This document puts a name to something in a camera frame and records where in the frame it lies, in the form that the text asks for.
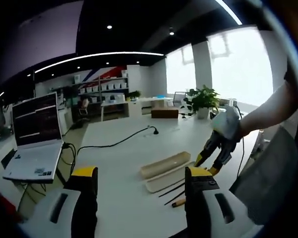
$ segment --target curved light strip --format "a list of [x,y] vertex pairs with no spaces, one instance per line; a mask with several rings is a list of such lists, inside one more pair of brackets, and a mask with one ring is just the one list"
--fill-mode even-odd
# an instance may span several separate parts
[[92,54],[92,55],[86,55],[86,56],[79,56],[79,57],[75,57],[75,58],[71,58],[71,59],[66,59],[66,60],[64,60],[64,61],[60,61],[60,62],[51,64],[51,65],[49,65],[49,66],[46,66],[46,67],[44,67],[44,68],[41,68],[41,69],[35,71],[34,73],[41,72],[42,70],[45,70],[45,69],[47,69],[47,68],[56,66],[56,65],[58,65],[58,64],[66,63],[66,62],[69,62],[69,61],[72,61],[72,60],[78,60],[78,59],[83,59],[83,58],[92,57],[92,56],[123,55],[123,54],[130,54],[130,55],[131,55],[131,54],[136,54],[136,55],[150,55],[150,56],[164,56],[163,54],[158,54],[158,53],[135,52],[135,51],[132,51],[132,52],[122,51],[122,52],[98,53],[98,54]]
[[243,23],[239,20],[239,18],[236,16],[236,14],[232,11],[232,9],[229,8],[229,6],[223,2],[223,0],[215,0],[221,7],[224,8],[225,11],[228,12],[228,14],[236,21],[238,25],[243,25]]

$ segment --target floor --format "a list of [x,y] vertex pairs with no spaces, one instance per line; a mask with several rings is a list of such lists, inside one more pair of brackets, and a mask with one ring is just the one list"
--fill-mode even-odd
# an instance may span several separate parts
[[[151,108],[144,108],[143,115],[149,114]],[[118,119],[125,117],[123,114],[108,114],[104,116],[104,120]],[[86,129],[89,123],[99,122],[100,118],[93,118],[90,122],[87,122],[83,125],[82,128],[69,130],[65,136],[63,136],[64,142],[72,143],[76,150],[80,147]],[[70,149],[64,150],[61,154],[61,158],[58,164],[58,169],[62,173],[65,180],[70,177],[70,164],[73,161],[72,152]],[[25,186],[19,186],[19,189],[24,191],[22,200],[20,202],[18,212],[25,219],[28,219],[33,214],[35,205],[44,198],[45,194],[48,191],[51,191],[55,188],[62,187],[62,183],[57,176],[52,184],[28,184]]]

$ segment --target robotic hand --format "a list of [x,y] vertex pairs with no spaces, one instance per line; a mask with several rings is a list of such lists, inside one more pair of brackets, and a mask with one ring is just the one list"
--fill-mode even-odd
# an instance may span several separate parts
[[[221,151],[217,158],[214,160],[212,167],[206,170],[206,175],[210,174],[212,176],[216,175],[230,159],[231,152],[234,151],[236,144],[240,141],[239,131],[239,115],[234,107],[226,105],[226,111],[219,113],[212,120],[213,132],[211,137],[208,139],[204,145],[203,150],[198,154],[194,167],[199,167],[203,164],[216,150],[216,148],[221,148]],[[162,194],[160,197],[182,187],[184,183],[175,187],[174,189]],[[168,201],[166,204],[170,203],[184,192],[175,196],[173,199]],[[177,207],[185,203],[185,199],[181,199],[172,204],[172,207]]]

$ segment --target potted plant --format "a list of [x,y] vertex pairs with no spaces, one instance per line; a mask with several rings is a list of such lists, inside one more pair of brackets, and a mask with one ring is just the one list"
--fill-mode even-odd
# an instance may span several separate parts
[[202,89],[190,89],[187,92],[188,97],[184,99],[187,109],[191,111],[188,115],[197,114],[198,119],[207,119],[210,109],[215,108],[218,111],[219,99],[218,93],[214,89],[203,85]]
[[134,91],[134,92],[130,92],[128,96],[130,97],[130,99],[131,99],[132,101],[134,101],[134,100],[136,100],[137,98],[139,98],[140,95],[141,95],[141,92],[138,91],[138,90],[136,90],[136,91]]

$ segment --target window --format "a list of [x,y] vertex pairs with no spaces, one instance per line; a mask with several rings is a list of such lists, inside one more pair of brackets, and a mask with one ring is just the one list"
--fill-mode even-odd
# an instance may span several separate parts
[[195,68],[191,44],[181,47],[166,58],[167,93],[186,92],[196,88]]
[[259,106],[273,93],[273,78],[263,39],[256,27],[208,37],[212,87],[225,98]]

